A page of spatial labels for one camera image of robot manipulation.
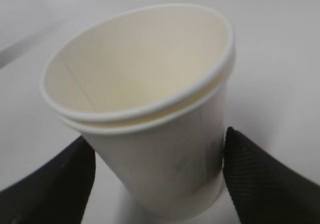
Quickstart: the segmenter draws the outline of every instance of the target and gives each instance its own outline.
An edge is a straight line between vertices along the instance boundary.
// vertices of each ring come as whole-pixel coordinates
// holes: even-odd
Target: paper cup
[[[220,191],[234,62],[233,31],[220,13],[158,5],[77,35],[49,61],[40,88],[142,206],[181,220]]]

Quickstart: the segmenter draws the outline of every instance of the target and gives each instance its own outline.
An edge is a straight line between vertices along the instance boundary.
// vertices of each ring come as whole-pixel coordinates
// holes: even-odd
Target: cup bottom
[[[192,195],[181,199],[175,205],[168,205],[170,207],[166,210],[160,212],[159,210],[145,209],[152,218],[163,221],[183,221],[195,218],[213,205],[219,196],[222,183],[223,174],[221,172]]]

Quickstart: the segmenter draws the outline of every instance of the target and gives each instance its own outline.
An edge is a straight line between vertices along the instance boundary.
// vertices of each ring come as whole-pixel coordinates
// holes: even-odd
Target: white tabletop
[[[229,82],[227,125],[320,184],[320,0],[0,0],[0,190],[79,135],[61,124],[39,95],[48,56],[97,21],[161,3],[201,4],[230,19],[237,61]],[[97,157],[82,223],[164,222],[145,215]],[[209,210],[181,223],[239,221],[224,189]]]

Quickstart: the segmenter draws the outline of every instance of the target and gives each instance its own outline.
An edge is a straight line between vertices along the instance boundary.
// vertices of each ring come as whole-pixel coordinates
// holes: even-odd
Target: textured black pad
[[[320,187],[231,127],[223,174],[242,224],[320,224]]]
[[[95,152],[79,137],[40,169],[0,192],[0,224],[81,223],[95,172]]]

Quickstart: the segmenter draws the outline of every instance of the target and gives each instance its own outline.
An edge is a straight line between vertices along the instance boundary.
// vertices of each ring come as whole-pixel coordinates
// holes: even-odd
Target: cup rim
[[[152,9],[159,9],[159,8],[170,8],[170,7],[184,7],[184,8],[195,8],[203,11],[207,11],[217,17],[219,17],[228,32],[228,37],[226,41],[226,46],[222,52],[222,55],[219,57],[219,59],[215,62],[215,65],[212,65],[212,67],[209,69],[209,71],[204,74],[199,80],[192,83],[190,86],[184,88],[182,91],[178,92],[176,95],[166,97],[164,99],[161,99],[159,101],[155,101],[150,104],[142,105],[139,107],[121,110],[121,111],[115,111],[115,112],[81,112],[81,111],[74,111],[67,107],[64,107],[57,103],[53,98],[50,97],[50,95],[47,93],[46,87],[45,87],[45,79],[46,75],[49,69],[49,66],[51,65],[52,61],[55,57],[57,57],[61,51],[69,45],[72,41],[74,41],[79,36],[83,35],[84,33],[108,22],[113,19],[117,19],[129,14],[138,13],[141,11],[146,10],[152,10]],[[118,122],[118,121],[125,121],[125,120],[131,120],[135,118],[140,118],[147,116],[152,113],[156,113],[159,111],[163,111],[167,108],[170,108],[186,98],[188,98],[190,95],[200,91],[202,88],[204,88],[210,81],[217,78],[219,74],[223,71],[224,67],[228,64],[228,58],[232,55],[233,52],[233,46],[234,46],[234,31],[230,24],[230,22],[227,20],[227,18],[218,12],[217,10],[203,5],[198,4],[189,4],[189,3],[167,3],[167,4],[158,4],[158,5],[150,5],[140,8],[135,8],[123,13],[120,13],[118,15],[114,15],[111,17],[108,17],[107,19],[104,19],[102,21],[99,21],[98,23],[95,23],[94,25],[85,28],[80,33],[75,34],[72,38],[68,39],[58,50],[56,50],[51,57],[48,59],[48,61],[45,64],[45,68],[41,74],[40,78],[40,92],[42,97],[45,99],[45,101],[49,104],[51,108],[53,108],[55,111],[59,113],[62,117],[65,117],[67,119],[75,120],[75,121],[81,121],[81,122],[95,122],[95,123],[110,123],[110,122]]]

